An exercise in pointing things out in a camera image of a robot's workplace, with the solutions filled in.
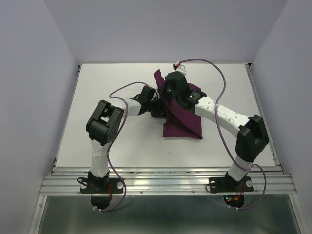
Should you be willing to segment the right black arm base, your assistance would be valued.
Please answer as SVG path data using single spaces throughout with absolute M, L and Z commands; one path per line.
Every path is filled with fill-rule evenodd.
M 224 176 L 210 177 L 205 185 L 206 191 L 217 193 L 253 192 L 253 183 L 249 176 L 243 176 L 240 181 L 234 180 L 226 173 Z

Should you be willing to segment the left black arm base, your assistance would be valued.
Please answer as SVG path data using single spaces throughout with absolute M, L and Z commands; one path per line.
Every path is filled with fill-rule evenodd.
M 81 194 L 122 194 L 124 185 L 119 178 L 109 177 L 109 173 L 103 178 L 88 173 L 87 177 L 78 177 Z

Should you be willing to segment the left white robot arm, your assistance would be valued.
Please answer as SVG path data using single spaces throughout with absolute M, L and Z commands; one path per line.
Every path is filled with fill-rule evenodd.
M 109 151 L 125 120 L 149 112 L 153 117 L 164 118 L 165 111 L 155 88 L 143 86 L 141 93 L 131 98 L 115 97 L 117 102 L 99 101 L 87 121 L 86 131 L 91 141 L 92 159 L 87 177 L 78 179 L 87 193 L 108 193 Z

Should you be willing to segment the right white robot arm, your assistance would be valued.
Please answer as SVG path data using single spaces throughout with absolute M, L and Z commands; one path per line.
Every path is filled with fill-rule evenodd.
M 184 125 L 189 126 L 193 122 L 191 116 L 204 117 L 214 122 L 219 131 L 224 128 L 236 138 L 236 156 L 231 157 L 233 164 L 218 185 L 229 190 L 240 187 L 255 159 L 269 143 L 263 118 L 241 115 L 219 105 L 200 89 L 191 89 L 185 75 L 178 71 L 165 77 L 161 97 L 169 104 L 177 104 L 172 112 L 181 118 Z

